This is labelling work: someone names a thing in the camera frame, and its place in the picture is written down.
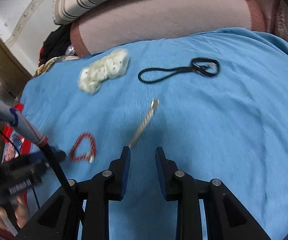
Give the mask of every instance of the blue bedsheet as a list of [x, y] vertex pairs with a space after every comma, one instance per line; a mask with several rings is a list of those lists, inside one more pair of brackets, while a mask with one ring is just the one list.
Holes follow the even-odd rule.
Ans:
[[[221, 179], [272, 240], [283, 239], [288, 233], [288, 44], [268, 33], [227, 28], [121, 47], [131, 56], [126, 74], [105, 81], [95, 95], [78, 89], [79, 73], [111, 50], [56, 64], [28, 82], [21, 98], [23, 114], [66, 153], [81, 133], [94, 135], [94, 163], [61, 164], [67, 178], [77, 181], [108, 168], [129, 144], [152, 99], [159, 99], [131, 151], [125, 198], [110, 202], [110, 238], [175, 239], [176, 203], [163, 199], [154, 160], [162, 146], [167, 158], [193, 177]], [[185, 66], [194, 57], [217, 59], [219, 75], [185, 73], [157, 84], [137, 79], [144, 68]], [[88, 150], [85, 141], [77, 153]], [[40, 203], [58, 187], [49, 170], [36, 187]], [[33, 194], [28, 204], [32, 215]]]

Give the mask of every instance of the pink cushion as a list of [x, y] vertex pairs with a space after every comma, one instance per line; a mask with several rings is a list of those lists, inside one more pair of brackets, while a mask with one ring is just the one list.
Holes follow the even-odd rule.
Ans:
[[264, 31], [259, 5], [255, 0], [111, 0], [74, 21], [71, 42], [85, 57], [125, 43], [225, 27]]

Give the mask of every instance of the white fabric bundle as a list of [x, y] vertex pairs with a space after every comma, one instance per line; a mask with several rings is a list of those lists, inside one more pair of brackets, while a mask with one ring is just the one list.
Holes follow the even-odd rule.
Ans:
[[111, 54], [82, 69], [77, 81], [79, 89], [94, 94], [100, 89], [105, 79], [123, 76], [129, 60], [130, 55], [127, 49], [114, 49]]

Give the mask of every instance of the silver rivet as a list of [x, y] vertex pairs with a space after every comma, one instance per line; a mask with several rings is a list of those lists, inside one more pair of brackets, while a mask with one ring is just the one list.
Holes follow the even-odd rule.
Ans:
[[68, 179], [67, 182], [70, 186], [73, 186], [75, 184], [75, 181], [73, 179]]
[[176, 171], [175, 172], [175, 176], [177, 177], [183, 177], [185, 175], [185, 173], [183, 171]]
[[112, 175], [112, 172], [109, 171], [109, 170], [106, 170], [106, 171], [103, 171], [103, 172], [102, 172], [102, 175], [103, 175], [104, 177], [109, 177], [109, 176]]
[[221, 182], [219, 179], [213, 179], [213, 180], [212, 180], [212, 184], [213, 184], [214, 186], [219, 186], [219, 185], [222, 184], [222, 182]]

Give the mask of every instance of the white wall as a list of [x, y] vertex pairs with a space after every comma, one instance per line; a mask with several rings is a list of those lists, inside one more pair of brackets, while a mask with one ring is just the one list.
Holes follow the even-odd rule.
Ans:
[[58, 28], [53, 23], [52, 4], [53, 0], [0, 1], [0, 38], [32, 75], [43, 42]]

